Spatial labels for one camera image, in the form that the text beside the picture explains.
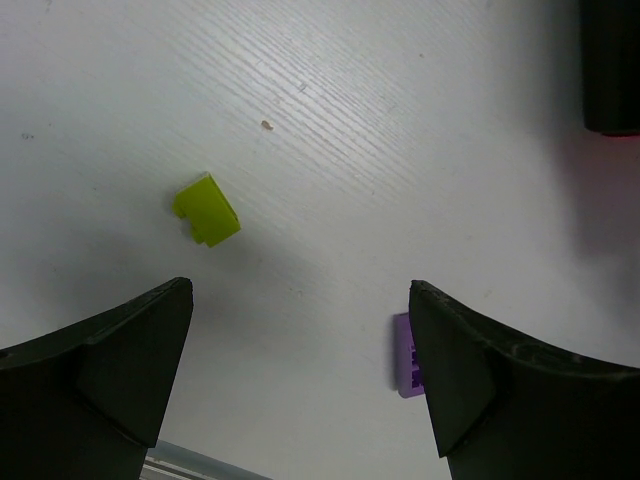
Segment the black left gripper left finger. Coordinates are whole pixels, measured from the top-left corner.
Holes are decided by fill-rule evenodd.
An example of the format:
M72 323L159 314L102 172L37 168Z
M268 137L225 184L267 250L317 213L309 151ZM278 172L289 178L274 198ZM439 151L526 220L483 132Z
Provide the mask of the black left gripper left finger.
M159 437L192 312L192 283L177 277L2 350L2 478L138 478Z

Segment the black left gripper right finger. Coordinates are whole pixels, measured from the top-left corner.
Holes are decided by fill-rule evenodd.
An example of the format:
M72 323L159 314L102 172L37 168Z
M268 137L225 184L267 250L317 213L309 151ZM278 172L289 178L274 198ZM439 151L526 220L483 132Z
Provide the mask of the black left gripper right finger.
M409 320L455 479L635 479L639 372L564 350L416 280Z

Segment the small lime lego brick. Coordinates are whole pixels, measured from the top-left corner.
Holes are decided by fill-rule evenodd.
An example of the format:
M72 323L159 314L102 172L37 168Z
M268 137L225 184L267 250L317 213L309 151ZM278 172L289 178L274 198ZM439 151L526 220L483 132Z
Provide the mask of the small lime lego brick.
M209 248L241 230L238 215L210 173L178 191L172 210L189 222L193 240Z

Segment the purple curved lego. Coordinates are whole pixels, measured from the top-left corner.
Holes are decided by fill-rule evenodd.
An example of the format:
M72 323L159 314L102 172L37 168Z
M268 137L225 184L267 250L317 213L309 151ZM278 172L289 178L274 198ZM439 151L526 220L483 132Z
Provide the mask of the purple curved lego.
M409 313L393 316L393 365L396 390L402 398L424 394Z

